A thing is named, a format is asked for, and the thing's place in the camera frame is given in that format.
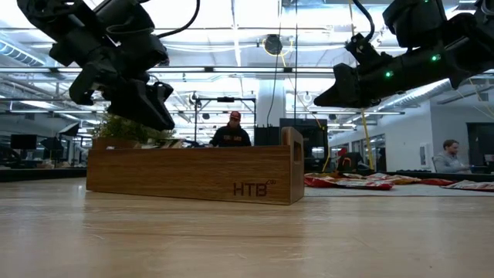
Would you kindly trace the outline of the black metal stand frame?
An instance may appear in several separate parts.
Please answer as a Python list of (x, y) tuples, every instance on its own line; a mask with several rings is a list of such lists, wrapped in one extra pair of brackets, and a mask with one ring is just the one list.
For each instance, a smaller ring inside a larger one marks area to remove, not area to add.
[[(206, 103), (201, 106), (201, 108), (198, 108), (198, 102), (199, 101), (205, 101)], [(218, 103), (234, 103), (236, 101), (239, 101), (243, 103), (247, 108), (249, 109), (250, 113), (253, 115), (253, 123), (252, 126), (253, 128), (256, 127), (257, 124), (257, 103), (256, 103), (256, 98), (255, 97), (216, 97), (216, 98), (211, 98), (211, 97), (206, 97), (206, 98), (200, 98), (200, 97), (195, 97), (194, 99), (194, 141), (197, 143), (198, 142), (198, 114), (202, 111), (203, 108), (206, 108), (210, 102), (218, 102)], [(253, 109), (251, 109), (245, 102), (246, 101), (252, 101), (253, 102)]]

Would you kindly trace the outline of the black chair orange trim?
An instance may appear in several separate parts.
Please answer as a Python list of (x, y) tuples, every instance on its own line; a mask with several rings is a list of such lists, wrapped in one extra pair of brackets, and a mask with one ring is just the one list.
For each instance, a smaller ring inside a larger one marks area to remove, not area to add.
[(367, 169), (364, 159), (359, 152), (349, 152), (342, 148), (337, 153), (337, 170), (338, 171), (360, 171)]

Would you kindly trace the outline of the black desk monitor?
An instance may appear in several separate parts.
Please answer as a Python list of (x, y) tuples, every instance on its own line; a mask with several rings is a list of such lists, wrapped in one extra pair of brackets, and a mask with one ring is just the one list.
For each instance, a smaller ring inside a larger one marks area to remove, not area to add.
[(37, 136), (35, 134), (12, 134), (10, 148), (16, 150), (35, 150), (37, 148)]

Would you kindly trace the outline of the red strawberry tea bag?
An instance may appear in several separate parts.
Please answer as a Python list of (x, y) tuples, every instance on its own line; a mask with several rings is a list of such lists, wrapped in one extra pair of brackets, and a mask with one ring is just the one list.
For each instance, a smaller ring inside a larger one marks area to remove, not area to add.
[(330, 176), (305, 175), (304, 185), (310, 188), (335, 188), (336, 179)]
[(419, 183), (423, 185), (434, 185), (434, 186), (444, 187), (455, 184), (455, 181), (450, 181), (441, 178), (426, 178), (426, 179), (421, 179)]
[(366, 179), (341, 179), (335, 182), (337, 187), (366, 189), (378, 191), (390, 191), (394, 187), (394, 183), (387, 180), (366, 180)]

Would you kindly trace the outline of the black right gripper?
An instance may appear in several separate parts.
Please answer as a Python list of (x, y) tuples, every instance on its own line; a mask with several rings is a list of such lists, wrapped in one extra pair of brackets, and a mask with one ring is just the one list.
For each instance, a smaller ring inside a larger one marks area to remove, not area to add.
[(364, 94), (355, 68), (340, 63), (333, 68), (335, 83), (313, 100), (318, 107), (367, 108), (382, 98), (430, 83), (451, 79), (458, 71), (444, 46), (421, 47), (399, 56), (381, 52), (380, 98)]

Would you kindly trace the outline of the black monitor screen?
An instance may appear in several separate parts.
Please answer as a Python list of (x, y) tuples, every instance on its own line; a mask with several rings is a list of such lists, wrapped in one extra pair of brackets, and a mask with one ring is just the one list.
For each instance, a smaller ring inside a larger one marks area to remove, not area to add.
[(305, 172), (321, 172), (327, 166), (327, 120), (280, 118), (280, 127), (293, 127), (303, 137)]

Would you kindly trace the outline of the wooden tea box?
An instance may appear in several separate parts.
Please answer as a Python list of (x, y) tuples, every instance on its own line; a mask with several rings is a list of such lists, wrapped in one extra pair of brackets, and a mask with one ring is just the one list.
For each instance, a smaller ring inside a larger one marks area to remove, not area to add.
[(252, 147), (91, 150), (86, 189), (127, 195), (291, 205), (304, 196), (303, 137)]

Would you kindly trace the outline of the person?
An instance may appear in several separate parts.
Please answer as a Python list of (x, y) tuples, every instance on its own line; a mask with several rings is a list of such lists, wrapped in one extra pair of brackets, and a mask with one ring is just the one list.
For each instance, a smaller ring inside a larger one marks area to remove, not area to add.
[(217, 129), (209, 144), (212, 147), (251, 146), (250, 136), (240, 125), (241, 117), (238, 111), (232, 111), (228, 123)]
[(435, 170), (443, 174), (468, 174), (470, 166), (458, 159), (459, 144), (456, 140), (448, 139), (443, 142), (443, 151), (432, 158)]

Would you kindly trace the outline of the potted green plant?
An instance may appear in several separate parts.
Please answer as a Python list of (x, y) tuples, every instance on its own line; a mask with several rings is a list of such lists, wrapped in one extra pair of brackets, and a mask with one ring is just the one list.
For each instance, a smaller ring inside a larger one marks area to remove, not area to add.
[(162, 141), (173, 137), (174, 130), (157, 131), (123, 117), (104, 114), (102, 121), (95, 126), (91, 134), (92, 149), (133, 149), (142, 148), (144, 145), (159, 146)]

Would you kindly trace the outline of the grey woven placemat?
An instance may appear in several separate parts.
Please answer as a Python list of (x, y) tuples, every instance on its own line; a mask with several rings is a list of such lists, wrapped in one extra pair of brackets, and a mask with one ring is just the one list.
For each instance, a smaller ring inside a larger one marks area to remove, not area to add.
[(351, 197), (351, 196), (394, 196), (394, 197), (494, 197), (494, 192), (475, 192), (441, 188), (432, 185), (398, 185), (389, 191), (354, 188), (305, 188), (306, 197)]

